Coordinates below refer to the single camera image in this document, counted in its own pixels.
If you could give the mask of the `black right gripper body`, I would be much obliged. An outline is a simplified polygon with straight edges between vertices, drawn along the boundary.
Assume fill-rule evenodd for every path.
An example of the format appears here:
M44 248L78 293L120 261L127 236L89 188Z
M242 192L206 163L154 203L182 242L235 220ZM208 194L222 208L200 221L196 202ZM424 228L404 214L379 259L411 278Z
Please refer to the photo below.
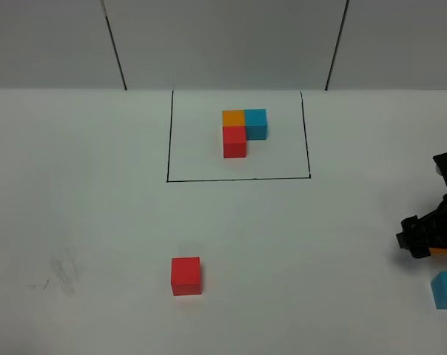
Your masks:
M447 194L439 206L420 221L423 240L421 250L447 249Z

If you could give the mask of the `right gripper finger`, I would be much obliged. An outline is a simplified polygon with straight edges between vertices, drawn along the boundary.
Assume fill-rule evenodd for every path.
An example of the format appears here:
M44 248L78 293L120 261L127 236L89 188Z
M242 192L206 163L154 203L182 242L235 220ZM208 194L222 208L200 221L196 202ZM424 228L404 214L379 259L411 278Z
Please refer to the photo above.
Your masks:
M396 234L400 248L409 251L415 259L431 256L426 236L418 229L419 222L417 215L404 219L401 222L402 231Z

